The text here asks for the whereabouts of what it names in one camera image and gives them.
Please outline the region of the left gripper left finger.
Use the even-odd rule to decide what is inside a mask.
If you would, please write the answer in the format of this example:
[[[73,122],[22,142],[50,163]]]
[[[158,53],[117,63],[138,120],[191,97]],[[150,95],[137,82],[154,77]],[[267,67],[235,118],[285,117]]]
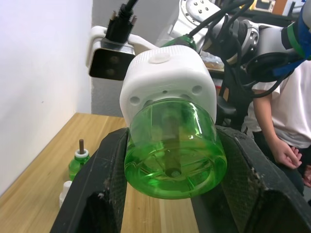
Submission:
[[[128,129],[109,133],[75,176],[52,233],[119,233],[127,180],[124,159]]]

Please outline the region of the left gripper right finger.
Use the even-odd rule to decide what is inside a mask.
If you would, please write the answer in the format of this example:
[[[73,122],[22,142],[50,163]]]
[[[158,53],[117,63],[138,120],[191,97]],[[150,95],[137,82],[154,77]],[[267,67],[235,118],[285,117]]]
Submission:
[[[191,202],[201,233],[308,233],[311,209],[247,135],[217,126],[227,158],[222,182]]]

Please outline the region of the bare person hand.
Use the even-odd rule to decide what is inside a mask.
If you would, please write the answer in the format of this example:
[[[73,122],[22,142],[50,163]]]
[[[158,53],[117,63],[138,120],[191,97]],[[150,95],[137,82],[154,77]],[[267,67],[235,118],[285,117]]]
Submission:
[[[298,148],[290,147],[284,142],[281,142],[276,147],[275,160],[288,168],[296,169],[300,165],[302,154],[299,152]]]
[[[303,175],[304,185],[311,188],[311,165],[307,165]]]

